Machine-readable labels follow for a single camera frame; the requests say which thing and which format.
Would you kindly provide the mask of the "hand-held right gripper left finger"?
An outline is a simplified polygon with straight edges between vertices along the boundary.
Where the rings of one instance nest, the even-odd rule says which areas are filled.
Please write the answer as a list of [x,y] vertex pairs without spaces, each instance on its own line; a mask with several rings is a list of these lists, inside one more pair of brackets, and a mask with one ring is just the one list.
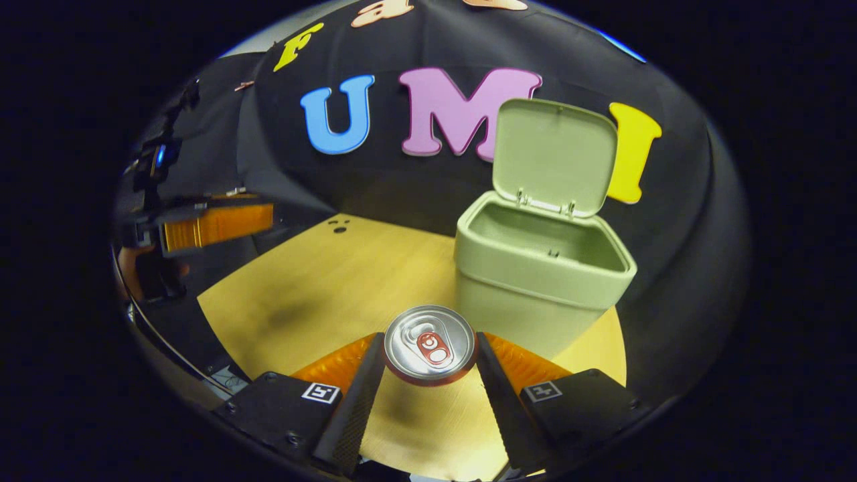
[[385,369],[384,336],[371,333],[292,376],[265,372],[212,415],[281,461],[351,478]]

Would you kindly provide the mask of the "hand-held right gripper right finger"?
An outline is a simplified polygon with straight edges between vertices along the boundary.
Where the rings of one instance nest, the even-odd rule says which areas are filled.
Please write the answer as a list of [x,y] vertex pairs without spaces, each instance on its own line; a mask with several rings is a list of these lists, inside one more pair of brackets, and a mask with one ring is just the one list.
[[569,372],[492,333],[475,363],[512,469],[572,472],[600,457],[643,419],[643,400],[595,368]]

